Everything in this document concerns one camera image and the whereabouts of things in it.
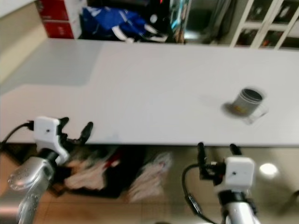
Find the white cabinet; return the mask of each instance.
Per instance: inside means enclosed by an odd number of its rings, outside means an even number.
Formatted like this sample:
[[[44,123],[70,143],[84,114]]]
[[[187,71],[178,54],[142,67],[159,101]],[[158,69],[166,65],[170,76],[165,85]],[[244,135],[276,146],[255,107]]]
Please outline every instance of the white cabinet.
[[[278,49],[299,16],[299,0],[248,0],[230,46]]]
[[[0,0],[0,18],[31,2],[34,0]]]

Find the floor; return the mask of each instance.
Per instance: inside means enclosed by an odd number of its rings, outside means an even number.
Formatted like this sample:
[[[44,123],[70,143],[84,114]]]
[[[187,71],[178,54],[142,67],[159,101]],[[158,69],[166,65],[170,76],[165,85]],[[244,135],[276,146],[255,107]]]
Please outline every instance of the floor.
[[[153,153],[172,151],[174,166],[165,180],[164,194],[136,203],[119,199],[95,198],[64,194],[55,198],[47,192],[39,204],[34,224],[206,224],[194,216],[184,202],[180,186],[183,168],[196,161],[193,147],[153,147]],[[256,154],[255,149],[246,149]],[[258,152],[258,158],[268,158],[267,149]],[[16,167],[5,155],[1,155],[0,192],[6,186],[9,173]],[[261,224],[298,224],[299,202],[282,212],[284,203],[291,195],[288,185],[281,177],[272,180],[258,176],[252,195],[259,209]],[[187,177],[190,191],[201,203],[204,213],[217,223],[221,222],[220,207],[210,182],[199,181],[199,172],[192,170]]]

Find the cardboard box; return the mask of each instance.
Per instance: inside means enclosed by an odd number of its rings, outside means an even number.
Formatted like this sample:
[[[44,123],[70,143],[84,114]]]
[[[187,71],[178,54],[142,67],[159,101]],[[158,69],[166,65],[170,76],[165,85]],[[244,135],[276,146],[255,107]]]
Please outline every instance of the cardboard box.
[[[73,21],[43,20],[43,26],[50,38],[77,39],[82,32],[79,17]]]
[[[37,9],[43,20],[76,20],[87,5],[86,0],[38,0]]]

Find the mug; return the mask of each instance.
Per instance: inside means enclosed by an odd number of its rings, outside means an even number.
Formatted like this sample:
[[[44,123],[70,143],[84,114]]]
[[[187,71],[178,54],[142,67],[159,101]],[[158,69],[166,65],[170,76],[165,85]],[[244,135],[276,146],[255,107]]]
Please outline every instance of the mug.
[[[249,116],[261,104],[263,99],[264,95],[260,91],[246,87],[241,90],[238,97],[232,103],[232,112],[244,117]]]

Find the white table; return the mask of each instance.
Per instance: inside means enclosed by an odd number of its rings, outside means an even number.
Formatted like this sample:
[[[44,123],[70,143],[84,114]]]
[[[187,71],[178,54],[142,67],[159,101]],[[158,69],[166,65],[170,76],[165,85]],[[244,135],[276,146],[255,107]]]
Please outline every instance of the white table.
[[[45,41],[1,86],[0,138],[39,115],[70,118],[89,143],[299,146],[299,54],[172,44]],[[252,125],[221,106],[240,89],[267,94]],[[10,142],[33,142],[18,131]]]

